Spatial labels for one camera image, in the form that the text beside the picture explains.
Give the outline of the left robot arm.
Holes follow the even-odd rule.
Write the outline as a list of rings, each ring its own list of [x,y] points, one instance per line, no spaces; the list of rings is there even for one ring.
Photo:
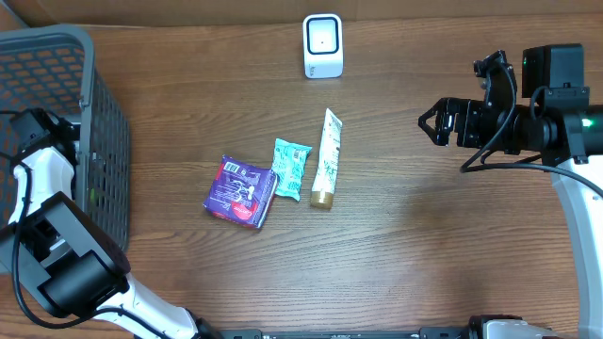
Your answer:
[[[5,114],[20,145],[8,157],[18,188],[1,263],[23,314],[51,330],[100,320],[137,338],[220,337],[136,280],[122,249],[73,201],[78,127],[42,108]]]

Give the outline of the purple sanitary pad pack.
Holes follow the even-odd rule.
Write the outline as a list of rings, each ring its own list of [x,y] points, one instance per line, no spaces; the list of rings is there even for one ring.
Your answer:
[[[224,155],[203,206],[217,218],[261,229],[278,185],[272,169]]]

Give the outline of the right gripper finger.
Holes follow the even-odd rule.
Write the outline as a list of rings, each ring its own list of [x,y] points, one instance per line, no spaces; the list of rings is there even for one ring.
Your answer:
[[[442,128],[441,126],[431,127],[428,124],[423,123],[420,123],[419,127],[426,133],[434,145],[448,145],[448,130],[446,128]]]
[[[444,115],[444,113],[442,112],[442,110],[445,108],[446,105],[446,100],[445,99],[440,99],[438,100],[432,108],[428,109],[424,114],[422,114],[419,118],[418,118],[418,124],[419,125],[427,125],[428,124],[428,120],[431,118],[435,119],[435,124],[438,124],[441,119],[442,116]]]

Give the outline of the white tube with gold cap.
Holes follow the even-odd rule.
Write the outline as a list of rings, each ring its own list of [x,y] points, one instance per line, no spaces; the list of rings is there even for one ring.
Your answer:
[[[327,108],[318,153],[317,173],[312,184],[310,204],[330,210],[333,207],[343,123]]]

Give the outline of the teal wet wipes packet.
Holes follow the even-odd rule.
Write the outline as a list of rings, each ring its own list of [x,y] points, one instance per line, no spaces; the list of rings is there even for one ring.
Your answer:
[[[305,163],[312,151],[310,146],[275,140],[271,169],[278,176],[275,193],[278,196],[291,198],[298,202],[301,199],[302,178]]]

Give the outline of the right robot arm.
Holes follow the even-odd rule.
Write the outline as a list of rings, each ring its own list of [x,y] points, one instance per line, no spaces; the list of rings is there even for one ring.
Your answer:
[[[481,101],[445,97],[418,119],[437,146],[474,148],[462,173],[549,173],[562,204],[579,286],[580,338],[602,335],[602,107],[591,105],[579,43],[524,50],[522,78],[502,50],[473,64]]]

